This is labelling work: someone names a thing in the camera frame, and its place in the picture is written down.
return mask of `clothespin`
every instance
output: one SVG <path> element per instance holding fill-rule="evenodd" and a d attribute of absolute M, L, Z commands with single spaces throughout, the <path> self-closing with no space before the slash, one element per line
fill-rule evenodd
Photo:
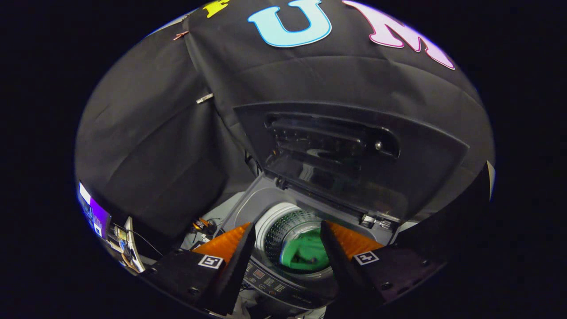
<path fill-rule="evenodd" d="M 183 37 L 184 35 L 186 35 L 186 34 L 188 34 L 188 33 L 189 33 L 189 31 L 185 31 L 185 32 L 176 34 L 176 37 L 175 37 L 174 41 L 177 40 L 177 39 L 179 39 L 180 37 Z"/>

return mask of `screw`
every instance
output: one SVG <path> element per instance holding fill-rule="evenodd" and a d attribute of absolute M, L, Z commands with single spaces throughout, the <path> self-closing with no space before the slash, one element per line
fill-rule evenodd
<path fill-rule="evenodd" d="M 392 286 L 393 286 L 393 284 L 391 284 L 390 282 L 385 282 L 385 283 L 382 284 L 382 286 L 380 286 L 380 288 L 382 290 L 388 290 L 388 289 L 392 288 Z"/>

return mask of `metal clip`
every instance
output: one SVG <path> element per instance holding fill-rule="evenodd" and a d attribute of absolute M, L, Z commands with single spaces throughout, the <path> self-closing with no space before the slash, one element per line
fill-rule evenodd
<path fill-rule="evenodd" d="M 383 220 L 379 223 L 382 228 L 386 228 L 388 230 L 392 230 L 392 222 L 389 220 Z"/>
<path fill-rule="evenodd" d="M 201 103 L 203 103 L 204 101 L 206 101 L 206 100 L 208 100 L 208 99 L 210 99 L 210 98 L 212 98 L 212 97 L 214 97 L 213 93 L 207 94 L 207 95 L 203 96 L 202 98 L 198 99 L 198 100 L 197 100 L 197 104 L 201 104 Z"/>

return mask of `washing machine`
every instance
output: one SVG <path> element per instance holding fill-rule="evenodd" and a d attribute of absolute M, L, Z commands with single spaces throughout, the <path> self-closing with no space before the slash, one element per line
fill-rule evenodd
<path fill-rule="evenodd" d="M 262 173 L 219 229 L 255 223 L 243 284 L 267 313 L 284 317 L 325 307 L 338 293 L 328 262 L 292 265 L 290 243 L 316 234 L 322 220 L 393 243 L 468 148 L 430 125 L 337 104 L 255 104 L 236 113 Z"/>

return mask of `screen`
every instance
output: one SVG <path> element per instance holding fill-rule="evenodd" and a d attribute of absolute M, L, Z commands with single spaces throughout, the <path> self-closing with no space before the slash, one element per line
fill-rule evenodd
<path fill-rule="evenodd" d="M 106 240 L 106 231 L 111 220 L 110 214 L 91 197 L 81 182 L 79 182 L 78 197 L 83 208 L 83 213 L 88 223 L 91 225 L 92 230 L 99 237 Z"/>

